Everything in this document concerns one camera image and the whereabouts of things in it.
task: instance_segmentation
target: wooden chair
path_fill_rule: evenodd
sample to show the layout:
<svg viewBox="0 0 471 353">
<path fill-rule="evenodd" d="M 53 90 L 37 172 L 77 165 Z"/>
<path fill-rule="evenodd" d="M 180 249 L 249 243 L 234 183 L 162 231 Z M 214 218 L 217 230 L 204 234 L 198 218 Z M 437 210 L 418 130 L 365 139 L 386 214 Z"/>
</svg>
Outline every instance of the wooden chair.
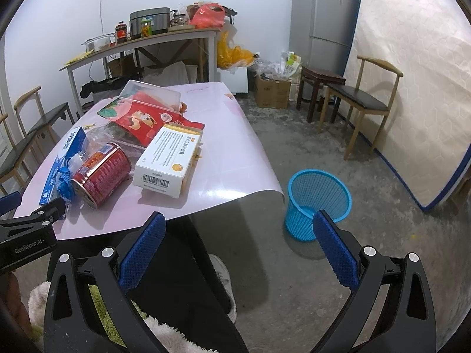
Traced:
<svg viewBox="0 0 471 353">
<path fill-rule="evenodd" d="M 373 152 L 373 150 L 375 149 L 376 142 L 378 141 L 379 135 L 383 130 L 386 120 L 388 119 L 388 115 L 391 111 L 392 103 L 394 102 L 394 97 L 397 91 L 397 85 L 399 84 L 399 78 L 404 76 L 404 74 L 398 68 L 396 68 L 394 65 L 391 65 L 387 61 L 379 60 L 377 58 L 364 57 L 360 55 L 356 57 L 362 60 L 358 79 L 356 80 L 356 86 L 351 87 L 344 86 L 341 84 L 327 84 L 326 99 L 324 100 L 324 104 L 322 106 L 321 118 L 319 120 L 318 127 L 318 131 L 320 132 L 324 117 L 326 116 L 327 106 L 332 91 L 335 91 L 335 94 L 339 98 L 341 98 L 350 105 L 347 119 L 345 120 L 344 128 L 347 128 L 347 125 L 350 121 L 350 117 L 352 115 L 353 108 L 357 109 L 360 112 L 358 118 L 356 119 L 355 130 L 353 131 L 352 138 L 350 139 L 349 145 L 347 146 L 345 154 L 343 155 L 344 160 L 347 160 L 353 148 L 353 145 L 355 144 L 355 140 L 360 131 L 361 122 L 363 121 L 365 114 L 383 115 L 381 125 L 378 129 L 378 132 L 376 133 L 376 136 L 374 137 L 373 143 L 371 144 L 370 152 Z M 360 81 L 361 76 L 363 74 L 365 61 L 373 63 L 374 65 L 379 66 L 380 68 L 383 68 L 396 74 L 396 82 L 394 83 L 394 87 L 392 88 L 392 93 L 387 106 L 378 99 L 374 98 L 372 95 L 369 95 L 368 93 L 365 93 L 364 91 L 360 90 Z"/>
<path fill-rule="evenodd" d="M 62 118 L 63 120 L 66 120 L 65 112 L 67 111 L 69 115 L 69 119 L 72 122 L 72 125 L 75 124 L 74 118 L 72 117 L 72 113 L 70 112 L 69 109 L 69 103 L 63 103 L 52 110 L 48 111 L 47 113 L 44 113 L 44 109 L 42 108 L 41 104 L 41 99 L 39 98 L 38 91 L 41 89 L 41 86 L 38 86 L 31 91 L 28 91 L 27 93 L 23 94 L 21 97 L 18 98 L 16 101 L 15 105 L 13 106 L 13 109 L 15 109 L 16 112 L 16 117 L 18 118 L 18 123 L 20 124 L 21 132 L 23 133 L 24 137 L 26 138 L 27 135 L 30 134 L 35 134 L 37 137 L 41 133 L 43 133 L 44 130 L 46 130 L 54 144 L 57 144 L 59 139 L 54 135 L 54 132 L 52 131 L 52 125 L 59 119 Z M 41 114 L 41 118 L 32 126 L 32 128 L 26 132 L 23 126 L 23 121 L 20 118 L 20 111 L 25 103 L 27 103 L 31 98 L 34 98 L 36 100 L 36 104 L 38 106 L 39 113 Z M 43 159 L 45 158 L 45 154 L 43 149 L 41 148 L 41 144 L 38 142 L 38 138 L 35 138 L 35 144 L 38 146 L 39 151 L 42 154 Z"/>
<path fill-rule="evenodd" d="M 6 125 L 6 118 L 8 118 L 8 114 L 3 114 L 0 116 L 0 124 L 3 123 L 5 126 L 6 135 L 11 143 L 12 149 L 6 156 L 3 163 L 0 165 L 0 190 L 4 195 L 8 195 L 8 193 L 3 187 L 3 183 L 11 177 L 15 177 L 16 180 L 18 180 L 20 183 L 21 187 L 24 189 L 26 188 L 27 182 L 23 180 L 20 173 L 18 172 L 18 168 L 20 166 L 24 168 L 29 179 L 31 179 L 32 175 L 24 163 L 24 157 L 28 151 L 32 149 L 32 145 L 36 137 L 36 133 L 31 133 L 18 142 L 17 145 L 15 145 L 13 138 L 11 137 L 10 130 L 8 130 L 8 126 Z"/>
</svg>

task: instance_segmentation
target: blue box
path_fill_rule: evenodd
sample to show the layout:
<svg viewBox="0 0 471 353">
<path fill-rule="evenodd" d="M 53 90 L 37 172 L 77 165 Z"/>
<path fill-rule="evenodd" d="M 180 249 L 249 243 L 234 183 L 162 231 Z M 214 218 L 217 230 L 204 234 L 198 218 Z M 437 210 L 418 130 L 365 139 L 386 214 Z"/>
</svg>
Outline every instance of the blue box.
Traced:
<svg viewBox="0 0 471 353">
<path fill-rule="evenodd" d="M 73 128 L 67 135 L 64 145 L 60 148 L 57 153 L 56 159 L 51 167 L 49 172 L 48 179 L 42 190 L 41 199 L 39 200 L 39 205 L 49 203 L 51 200 L 54 200 L 58 197 L 57 188 L 56 188 L 56 175 L 57 171 L 62 166 L 68 166 L 69 160 L 75 154 L 85 151 L 87 148 L 88 142 L 86 142 L 87 136 L 82 129 L 82 127 Z"/>
</svg>

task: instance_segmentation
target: barcode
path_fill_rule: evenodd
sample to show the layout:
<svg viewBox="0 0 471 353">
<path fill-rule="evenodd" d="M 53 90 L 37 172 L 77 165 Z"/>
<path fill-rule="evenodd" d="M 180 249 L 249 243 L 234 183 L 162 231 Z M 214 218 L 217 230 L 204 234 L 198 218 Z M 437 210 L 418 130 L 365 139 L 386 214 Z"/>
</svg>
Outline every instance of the barcode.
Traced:
<svg viewBox="0 0 471 353">
<path fill-rule="evenodd" d="M 152 183 L 152 184 L 157 184 L 158 186 L 162 186 L 162 187 L 165 187 L 165 188 L 168 188 L 168 187 L 169 187 L 169 181 L 168 181 L 168 180 L 161 179 L 161 178 L 157 178 L 156 176 L 144 174 L 144 175 L 142 176 L 142 180 L 143 180 L 144 182 L 149 182 L 149 183 Z"/>
</svg>

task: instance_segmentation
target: plastic container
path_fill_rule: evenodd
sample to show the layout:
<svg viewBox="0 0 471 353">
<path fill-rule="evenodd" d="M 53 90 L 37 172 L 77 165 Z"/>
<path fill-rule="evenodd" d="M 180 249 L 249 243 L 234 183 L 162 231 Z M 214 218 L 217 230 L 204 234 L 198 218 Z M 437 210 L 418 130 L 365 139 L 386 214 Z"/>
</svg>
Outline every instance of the plastic container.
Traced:
<svg viewBox="0 0 471 353">
<path fill-rule="evenodd" d="M 115 41 L 114 34 L 104 34 L 102 36 L 95 37 L 94 39 L 85 41 L 82 45 L 85 45 L 85 51 L 99 51 L 107 49 L 111 46 L 111 43 Z"/>
<path fill-rule="evenodd" d="M 316 239 L 312 230 L 314 214 L 323 209 L 335 223 L 345 219 L 352 207 L 348 188 L 334 175 L 322 170 L 302 170 L 288 183 L 288 209 L 284 225 L 297 240 Z"/>
<path fill-rule="evenodd" d="M 134 81 L 130 79 L 126 86 L 119 95 L 121 98 L 128 98 L 134 101 L 139 101 L 139 94 L 145 93 L 156 100 L 156 107 L 170 109 L 175 112 L 180 112 L 180 93 L 163 87 L 155 86 L 153 84 L 146 84 L 145 82 Z"/>
</svg>

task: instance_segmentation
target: red plastic bag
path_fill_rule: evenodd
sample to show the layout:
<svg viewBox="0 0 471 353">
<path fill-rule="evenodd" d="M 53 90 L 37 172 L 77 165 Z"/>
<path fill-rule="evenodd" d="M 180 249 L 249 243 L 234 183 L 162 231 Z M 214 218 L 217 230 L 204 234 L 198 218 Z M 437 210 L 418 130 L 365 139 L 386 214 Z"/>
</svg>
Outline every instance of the red plastic bag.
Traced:
<svg viewBox="0 0 471 353">
<path fill-rule="evenodd" d="M 204 4 L 195 13 L 190 24 L 195 25 L 196 29 L 204 28 L 222 28 L 224 25 L 225 10 L 216 3 Z"/>
</svg>

